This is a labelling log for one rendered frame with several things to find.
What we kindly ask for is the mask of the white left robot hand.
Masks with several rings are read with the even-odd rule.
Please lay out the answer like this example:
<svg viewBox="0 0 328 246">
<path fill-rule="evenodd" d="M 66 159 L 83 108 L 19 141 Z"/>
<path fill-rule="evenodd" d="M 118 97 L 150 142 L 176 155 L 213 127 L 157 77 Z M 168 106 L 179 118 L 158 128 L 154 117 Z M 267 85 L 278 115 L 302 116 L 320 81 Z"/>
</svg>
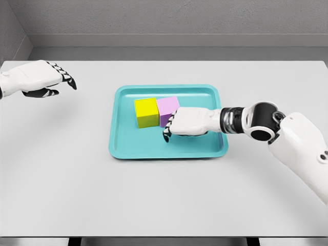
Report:
<svg viewBox="0 0 328 246">
<path fill-rule="evenodd" d="M 74 90 L 77 89 L 74 78 L 56 63 L 38 60 L 18 66 L 12 70 L 18 82 L 18 89 L 25 97 L 44 98 L 58 95 L 51 87 L 60 83 L 67 83 Z"/>
</svg>

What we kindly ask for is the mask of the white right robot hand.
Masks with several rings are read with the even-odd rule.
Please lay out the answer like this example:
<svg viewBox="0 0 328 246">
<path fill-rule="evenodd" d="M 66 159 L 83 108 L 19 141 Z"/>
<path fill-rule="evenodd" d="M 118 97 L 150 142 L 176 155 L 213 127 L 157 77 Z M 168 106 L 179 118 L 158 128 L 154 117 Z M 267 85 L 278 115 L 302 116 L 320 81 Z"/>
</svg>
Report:
<svg viewBox="0 0 328 246">
<path fill-rule="evenodd" d="M 168 119 L 162 132 L 165 142 L 172 135 L 200 136 L 209 130 L 211 110 L 198 107 L 180 107 Z"/>
</svg>

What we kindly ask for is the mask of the pink cube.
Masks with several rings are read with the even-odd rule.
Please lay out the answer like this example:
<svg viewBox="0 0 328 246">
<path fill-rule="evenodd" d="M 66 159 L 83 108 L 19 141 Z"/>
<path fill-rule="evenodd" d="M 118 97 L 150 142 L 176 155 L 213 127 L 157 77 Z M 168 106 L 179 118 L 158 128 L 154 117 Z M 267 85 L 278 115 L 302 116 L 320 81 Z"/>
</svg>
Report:
<svg viewBox="0 0 328 246">
<path fill-rule="evenodd" d="M 159 111 L 159 125 L 164 127 L 172 113 L 175 112 L 179 107 L 179 101 L 176 96 L 160 98 L 156 100 Z"/>
</svg>

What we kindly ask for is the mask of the yellow cube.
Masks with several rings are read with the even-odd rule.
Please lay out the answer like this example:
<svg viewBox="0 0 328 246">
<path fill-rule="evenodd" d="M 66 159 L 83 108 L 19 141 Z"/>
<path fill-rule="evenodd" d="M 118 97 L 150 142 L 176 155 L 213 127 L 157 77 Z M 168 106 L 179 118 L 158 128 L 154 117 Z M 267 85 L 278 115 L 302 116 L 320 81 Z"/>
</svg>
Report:
<svg viewBox="0 0 328 246">
<path fill-rule="evenodd" d="M 155 97 L 135 100 L 134 106 L 139 128 L 159 126 L 159 111 Z"/>
</svg>

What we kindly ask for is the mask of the teal square tray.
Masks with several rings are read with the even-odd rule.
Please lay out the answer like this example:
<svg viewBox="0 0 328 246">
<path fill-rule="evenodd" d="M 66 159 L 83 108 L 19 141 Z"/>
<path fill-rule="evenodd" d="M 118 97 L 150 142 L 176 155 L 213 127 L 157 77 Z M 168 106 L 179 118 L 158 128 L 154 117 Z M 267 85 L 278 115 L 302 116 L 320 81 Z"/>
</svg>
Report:
<svg viewBox="0 0 328 246">
<path fill-rule="evenodd" d="M 220 109 L 218 90 L 211 85 L 133 85 L 120 87 L 114 97 L 110 154 L 118 159 L 214 158 L 228 150 L 227 136 L 209 132 L 202 136 L 173 135 L 165 142 L 159 126 L 140 129 L 137 99 L 176 96 L 182 107 Z"/>
</svg>

